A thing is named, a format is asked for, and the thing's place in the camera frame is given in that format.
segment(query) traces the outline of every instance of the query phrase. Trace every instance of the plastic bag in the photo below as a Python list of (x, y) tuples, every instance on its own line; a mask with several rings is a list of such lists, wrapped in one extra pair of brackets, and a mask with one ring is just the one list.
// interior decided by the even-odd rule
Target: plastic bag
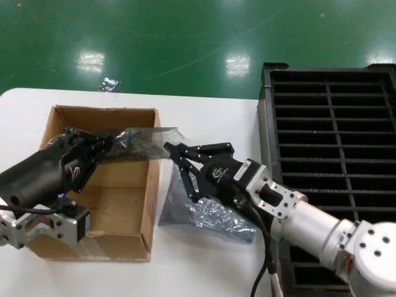
[[(195, 176), (191, 175), (197, 188)], [(216, 232), (237, 241), (252, 243), (256, 231), (253, 224), (224, 208), (213, 199), (193, 203), (186, 194), (179, 169), (173, 165), (171, 182), (158, 226), (181, 224)]]
[(104, 162), (167, 159), (170, 154), (163, 148), (166, 142), (180, 144), (186, 139), (178, 128), (127, 128), (114, 141)]

